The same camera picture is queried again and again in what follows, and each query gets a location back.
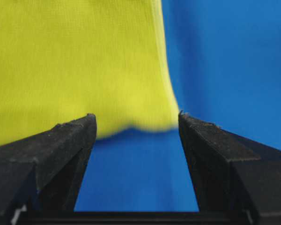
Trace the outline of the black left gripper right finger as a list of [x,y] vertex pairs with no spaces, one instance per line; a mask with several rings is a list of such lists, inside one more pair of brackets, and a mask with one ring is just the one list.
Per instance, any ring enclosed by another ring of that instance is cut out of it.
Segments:
[[203,221],[281,225],[281,150],[186,113],[178,127]]

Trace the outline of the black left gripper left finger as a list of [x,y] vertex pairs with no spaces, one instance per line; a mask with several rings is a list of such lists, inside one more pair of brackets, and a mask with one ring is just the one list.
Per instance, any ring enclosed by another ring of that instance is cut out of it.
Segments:
[[0,225],[23,208],[72,212],[96,132],[96,117],[88,114],[0,146]]

